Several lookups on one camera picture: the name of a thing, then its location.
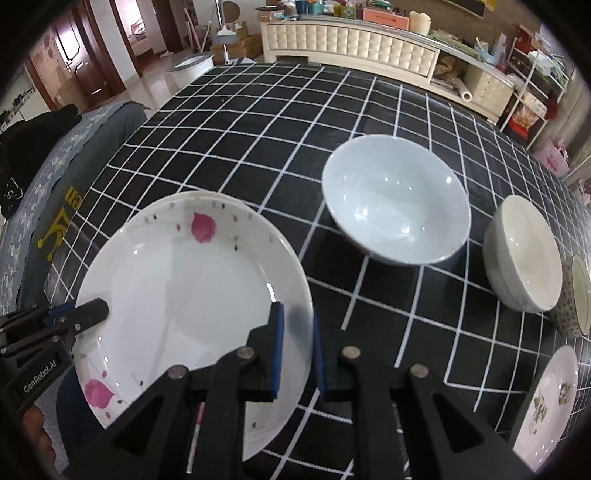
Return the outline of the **pink shopping bag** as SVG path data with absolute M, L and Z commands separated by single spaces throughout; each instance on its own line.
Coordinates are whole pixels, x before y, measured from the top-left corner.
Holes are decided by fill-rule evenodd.
M 547 141 L 536 153 L 537 160 L 558 178 L 570 173 L 568 152 L 562 144 Z

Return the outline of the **white plate floral print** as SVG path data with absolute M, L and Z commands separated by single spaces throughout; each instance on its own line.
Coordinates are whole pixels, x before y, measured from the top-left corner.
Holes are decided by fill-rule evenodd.
M 578 363 L 570 345 L 560 347 L 526 396 L 509 440 L 513 451 L 537 472 L 557 447 L 575 404 Z

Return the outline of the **dark wooden door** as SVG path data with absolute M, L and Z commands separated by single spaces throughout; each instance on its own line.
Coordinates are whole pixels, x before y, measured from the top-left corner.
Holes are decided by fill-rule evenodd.
M 25 67 L 51 110 L 73 104 L 81 113 L 125 90 L 88 1 L 77 1 L 29 51 Z

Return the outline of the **white bowl blue tint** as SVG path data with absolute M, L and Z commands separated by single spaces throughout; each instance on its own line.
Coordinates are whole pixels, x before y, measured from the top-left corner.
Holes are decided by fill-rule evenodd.
M 329 214 L 349 241 L 386 264 L 443 262 L 467 242 L 472 216 L 465 188 L 429 149 L 392 135 L 339 146 L 322 170 Z

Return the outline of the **cream white bowl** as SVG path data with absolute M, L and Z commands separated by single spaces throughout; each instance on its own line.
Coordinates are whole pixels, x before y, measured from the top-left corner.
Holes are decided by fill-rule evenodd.
M 552 310 L 562 289 L 555 237 L 538 208 L 519 195 L 505 198 L 483 243 L 487 278 L 499 300 L 518 312 Z

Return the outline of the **cream tufted TV cabinet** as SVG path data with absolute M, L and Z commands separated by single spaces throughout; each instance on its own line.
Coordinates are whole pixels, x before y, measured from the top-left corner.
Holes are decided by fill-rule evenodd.
M 366 71 L 425 89 L 499 121 L 514 83 L 495 67 L 441 41 L 362 21 L 283 20 L 260 25 L 267 62 L 294 57 Z M 452 85 L 460 78 L 473 94 L 465 102 Z

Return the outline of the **white plate pink petals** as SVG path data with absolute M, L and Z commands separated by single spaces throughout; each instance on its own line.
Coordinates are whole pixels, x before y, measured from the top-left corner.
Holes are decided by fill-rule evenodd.
M 245 345 L 273 303 L 284 312 L 279 395 L 246 407 L 245 458 L 294 413 L 311 369 L 311 291 L 287 238 L 242 201 L 195 191 L 147 206 L 92 261 L 77 301 L 94 299 L 107 303 L 108 316 L 77 337 L 73 356 L 102 426 L 169 367 L 206 367 Z

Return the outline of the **white mop bucket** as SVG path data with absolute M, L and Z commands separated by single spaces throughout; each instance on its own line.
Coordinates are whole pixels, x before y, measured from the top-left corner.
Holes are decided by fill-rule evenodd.
M 211 52 L 188 56 L 173 64 L 167 72 L 179 88 L 184 88 L 214 68 Z

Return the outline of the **grey floral sofa cover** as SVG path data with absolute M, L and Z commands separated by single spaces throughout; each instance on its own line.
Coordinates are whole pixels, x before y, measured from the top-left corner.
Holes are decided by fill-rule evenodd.
M 1 233 L 1 312 L 46 301 L 44 285 L 74 214 L 95 178 L 147 120 L 137 102 L 83 114 L 56 141 Z

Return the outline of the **green patterned bowl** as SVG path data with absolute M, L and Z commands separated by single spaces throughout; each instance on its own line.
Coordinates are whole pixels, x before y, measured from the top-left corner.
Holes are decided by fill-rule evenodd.
M 551 318 L 565 339 L 583 337 L 590 332 L 590 275 L 578 255 L 563 262 L 562 289 Z

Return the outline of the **white metal shelf rack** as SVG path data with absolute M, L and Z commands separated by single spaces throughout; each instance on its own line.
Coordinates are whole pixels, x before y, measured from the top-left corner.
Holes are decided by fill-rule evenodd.
M 523 24 L 517 27 L 505 66 L 515 87 L 500 117 L 500 130 L 531 149 L 557 117 L 575 67 L 568 57 L 553 52 L 539 33 Z

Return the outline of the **black white grid tablecloth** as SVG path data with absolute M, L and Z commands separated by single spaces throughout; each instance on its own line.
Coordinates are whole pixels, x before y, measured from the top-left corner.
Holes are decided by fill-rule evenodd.
M 464 185 L 467 244 L 427 267 L 381 264 L 339 233 L 322 200 L 325 161 L 346 140 L 390 134 L 438 155 Z M 422 362 L 502 437 L 564 344 L 552 321 L 493 294 L 482 245 L 509 195 L 543 214 L 564 255 L 590 255 L 590 216 L 523 147 L 466 110 L 359 72 L 310 66 L 219 67 L 174 95 L 97 176 L 53 261 L 46 294 L 74 298 L 106 240 L 152 202 L 206 189 L 245 201 L 303 263 L 325 324 L 385 363 Z

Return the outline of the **white paper roll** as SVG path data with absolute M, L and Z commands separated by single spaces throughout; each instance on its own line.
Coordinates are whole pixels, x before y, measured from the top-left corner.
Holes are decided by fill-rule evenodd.
M 468 89 L 468 87 L 460 78 L 455 77 L 452 80 L 452 85 L 457 90 L 459 96 L 462 98 L 463 101 L 471 102 L 473 100 L 472 92 Z

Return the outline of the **cream plastic jug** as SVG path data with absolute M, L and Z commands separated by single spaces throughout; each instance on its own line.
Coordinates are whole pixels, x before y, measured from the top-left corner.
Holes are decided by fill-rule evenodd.
M 427 36 L 432 24 L 431 17 L 425 12 L 411 11 L 409 13 L 409 30 Z

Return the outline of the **pink storage box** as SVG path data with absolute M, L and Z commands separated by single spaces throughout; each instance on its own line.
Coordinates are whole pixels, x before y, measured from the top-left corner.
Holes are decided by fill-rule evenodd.
M 377 23 L 382 26 L 400 30 L 408 30 L 410 26 L 410 18 L 407 16 L 399 15 L 388 10 L 370 7 L 363 9 L 363 21 Z

